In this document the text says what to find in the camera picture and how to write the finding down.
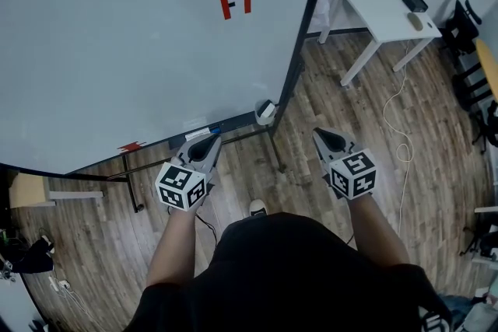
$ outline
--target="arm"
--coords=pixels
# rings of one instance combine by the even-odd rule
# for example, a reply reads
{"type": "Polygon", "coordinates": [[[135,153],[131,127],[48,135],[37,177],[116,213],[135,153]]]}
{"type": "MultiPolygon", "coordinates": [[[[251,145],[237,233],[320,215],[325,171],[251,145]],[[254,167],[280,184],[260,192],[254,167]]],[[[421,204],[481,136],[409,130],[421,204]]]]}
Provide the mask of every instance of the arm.
{"type": "Polygon", "coordinates": [[[149,266],[146,285],[182,285],[194,277],[196,209],[173,209],[149,266]]]}
{"type": "Polygon", "coordinates": [[[405,245],[370,194],[348,201],[358,252],[381,267],[410,262],[405,245]]]}

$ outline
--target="whiteboard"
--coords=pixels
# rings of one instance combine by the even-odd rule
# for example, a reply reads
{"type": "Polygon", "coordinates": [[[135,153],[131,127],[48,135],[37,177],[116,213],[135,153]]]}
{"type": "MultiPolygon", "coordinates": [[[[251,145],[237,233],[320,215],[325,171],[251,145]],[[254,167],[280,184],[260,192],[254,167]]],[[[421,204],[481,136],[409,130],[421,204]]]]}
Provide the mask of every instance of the whiteboard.
{"type": "Polygon", "coordinates": [[[0,163],[69,173],[279,101],[307,0],[0,0],[0,163]]]}

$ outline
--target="shoe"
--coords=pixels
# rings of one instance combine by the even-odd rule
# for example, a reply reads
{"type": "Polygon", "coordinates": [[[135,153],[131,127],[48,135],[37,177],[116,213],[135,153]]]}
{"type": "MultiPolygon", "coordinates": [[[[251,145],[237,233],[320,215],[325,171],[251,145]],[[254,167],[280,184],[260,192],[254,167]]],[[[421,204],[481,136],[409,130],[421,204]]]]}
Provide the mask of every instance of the shoe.
{"type": "Polygon", "coordinates": [[[261,199],[255,199],[249,205],[250,216],[267,215],[267,214],[268,214],[268,209],[266,208],[265,203],[261,199]]]}
{"type": "Polygon", "coordinates": [[[48,251],[50,253],[55,253],[55,248],[54,248],[54,244],[52,242],[50,242],[50,240],[47,238],[47,236],[41,236],[43,239],[45,239],[45,241],[47,242],[48,244],[48,251]]]}

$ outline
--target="black shirt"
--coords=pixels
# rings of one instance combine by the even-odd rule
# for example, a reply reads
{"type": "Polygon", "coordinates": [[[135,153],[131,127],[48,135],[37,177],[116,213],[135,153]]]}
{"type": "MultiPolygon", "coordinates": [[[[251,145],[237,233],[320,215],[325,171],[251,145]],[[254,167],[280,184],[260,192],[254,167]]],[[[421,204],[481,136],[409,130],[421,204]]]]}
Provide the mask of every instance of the black shirt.
{"type": "Polygon", "coordinates": [[[422,268],[380,268],[320,223],[280,213],[229,226],[187,285],[148,287],[126,331],[420,332],[420,309],[450,323],[422,268]]]}

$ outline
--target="black cable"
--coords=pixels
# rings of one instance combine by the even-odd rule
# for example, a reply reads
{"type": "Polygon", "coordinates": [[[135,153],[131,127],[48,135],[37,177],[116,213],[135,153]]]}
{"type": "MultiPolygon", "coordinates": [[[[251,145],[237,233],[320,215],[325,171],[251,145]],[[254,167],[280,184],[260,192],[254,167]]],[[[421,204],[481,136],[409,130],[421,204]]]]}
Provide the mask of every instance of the black cable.
{"type": "MultiPolygon", "coordinates": [[[[167,210],[168,210],[168,215],[171,215],[170,206],[168,206],[167,210]]],[[[215,249],[216,249],[216,247],[218,246],[218,236],[216,235],[216,229],[212,226],[212,224],[209,224],[206,220],[204,220],[197,213],[195,214],[195,217],[198,218],[202,223],[204,223],[208,227],[208,229],[211,230],[212,236],[214,236],[214,238],[215,238],[215,249]]]]}

